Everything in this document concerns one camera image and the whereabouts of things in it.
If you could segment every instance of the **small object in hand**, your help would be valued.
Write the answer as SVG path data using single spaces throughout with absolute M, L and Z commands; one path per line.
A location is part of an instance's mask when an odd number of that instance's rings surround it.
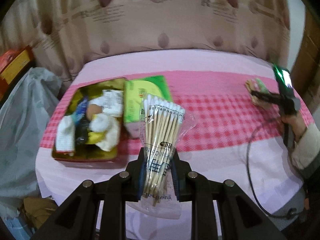
M 260 106 L 265 110 L 268 110 L 271 108 L 271 103 L 264 102 L 264 101 L 258 99 L 256 96 L 251 95 L 251 91 L 259 91 L 259 92 L 266 93 L 266 94 L 269 93 L 269 90 L 266 88 L 264 83 L 259 78 L 248 79 L 245 82 L 245 87 L 247 88 L 247 90 L 250 94 L 250 97 L 251 97 L 251 101 L 255 106 Z
M 94 114 L 100 114 L 100 113 L 102 113 L 102 106 L 97 106 L 95 104 L 91 104 L 87 108 L 86 116 L 87 116 L 87 119 L 89 121 L 91 121 L 92 120 L 92 116 Z

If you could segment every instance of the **black cable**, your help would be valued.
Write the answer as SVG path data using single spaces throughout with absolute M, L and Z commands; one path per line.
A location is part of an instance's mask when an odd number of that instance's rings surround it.
M 250 153 L 250 148 L 251 148 L 251 143 L 252 141 L 254 140 L 257 132 L 260 131 L 261 128 L 265 127 L 266 125 L 269 125 L 270 123 L 274 122 L 274 121 L 278 121 L 279 118 L 272 118 L 270 120 L 267 120 L 266 122 L 262 123 L 260 126 L 258 126 L 257 128 L 255 128 L 255 130 L 252 132 L 251 134 L 251 137 L 249 139 L 249 142 L 248 142 L 248 146 L 247 146 L 247 160 L 246 160 L 246 168 L 247 168 L 247 174 L 248 174 L 248 179 L 249 179 L 249 184 L 250 184 L 250 187 L 251 187 L 251 190 L 252 190 L 252 194 L 253 194 L 253 197 L 255 199 L 255 201 L 257 202 L 259 208 L 265 212 L 266 215 L 268 215 L 269 217 L 272 217 L 272 218 L 280 218 L 280 219 L 293 219 L 295 216 L 298 216 L 299 214 L 301 214 L 301 212 L 298 212 L 297 213 L 297 209 L 296 208 L 290 208 L 288 213 L 284 216 L 277 216 L 277 215 L 273 215 L 271 213 L 269 213 L 267 210 L 265 210 L 263 208 L 263 206 L 260 204 L 255 192 L 254 192 L 254 189 L 253 189 L 253 184 L 252 184 L 252 180 L 251 180 L 251 175 L 250 175 L 250 169 L 249 169 L 249 153 Z

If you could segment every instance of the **yellow cloth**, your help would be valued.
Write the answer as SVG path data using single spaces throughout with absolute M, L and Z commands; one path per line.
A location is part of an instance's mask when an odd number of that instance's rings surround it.
M 58 208 L 57 204 L 48 198 L 25 198 L 23 200 L 24 214 L 28 224 L 39 229 L 43 223 Z
M 89 132 L 88 141 L 85 144 L 96 144 L 105 138 L 106 132 Z

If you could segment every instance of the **hand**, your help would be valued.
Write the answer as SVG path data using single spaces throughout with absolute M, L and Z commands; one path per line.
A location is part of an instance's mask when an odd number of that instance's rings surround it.
M 292 126 L 296 141 L 301 138 L 303 132 L 307 127 L 300 112 L 298 112 L 297 115 L 284 115 L 281 117 L 281 120 L 282 122 L 290 124 Z

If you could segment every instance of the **curtain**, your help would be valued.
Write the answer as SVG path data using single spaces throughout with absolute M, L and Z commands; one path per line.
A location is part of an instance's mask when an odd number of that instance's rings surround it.
M 286 66 L 289 34 L 287 0 L 16 0 L 0 53 L 31 45 L 66 89 L 85 63 L 143 50 L 221 50 Z

